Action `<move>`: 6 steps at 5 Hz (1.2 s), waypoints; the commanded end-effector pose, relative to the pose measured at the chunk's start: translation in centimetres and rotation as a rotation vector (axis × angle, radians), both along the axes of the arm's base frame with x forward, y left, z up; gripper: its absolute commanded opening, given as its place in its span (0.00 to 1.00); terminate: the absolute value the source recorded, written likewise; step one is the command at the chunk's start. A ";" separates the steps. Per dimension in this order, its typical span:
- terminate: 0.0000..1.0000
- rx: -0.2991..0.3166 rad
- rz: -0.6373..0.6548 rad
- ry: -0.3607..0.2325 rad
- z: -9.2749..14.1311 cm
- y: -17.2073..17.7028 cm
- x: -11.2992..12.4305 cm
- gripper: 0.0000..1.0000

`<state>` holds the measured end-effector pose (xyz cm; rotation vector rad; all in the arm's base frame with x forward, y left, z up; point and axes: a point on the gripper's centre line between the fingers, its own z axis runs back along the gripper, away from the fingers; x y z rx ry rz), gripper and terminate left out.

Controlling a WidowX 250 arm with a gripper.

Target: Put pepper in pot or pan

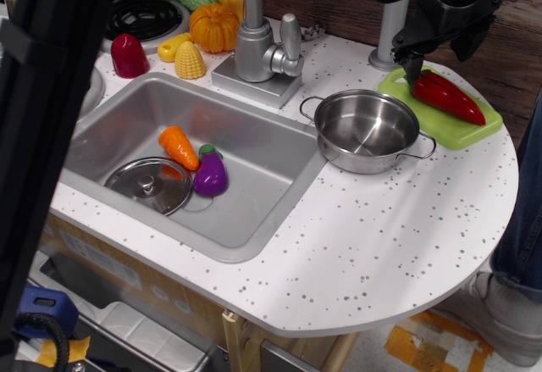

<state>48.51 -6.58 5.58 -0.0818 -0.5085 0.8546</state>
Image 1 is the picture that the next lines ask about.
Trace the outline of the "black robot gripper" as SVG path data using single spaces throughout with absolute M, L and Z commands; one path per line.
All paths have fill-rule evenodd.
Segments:
M 470 59 L 495 21 L 501 0 L 416 0 L 410 21 L 393 38 L 393 55 L 414 83 L 423 67 L 423 56 L 449 43 L 460 62 Z

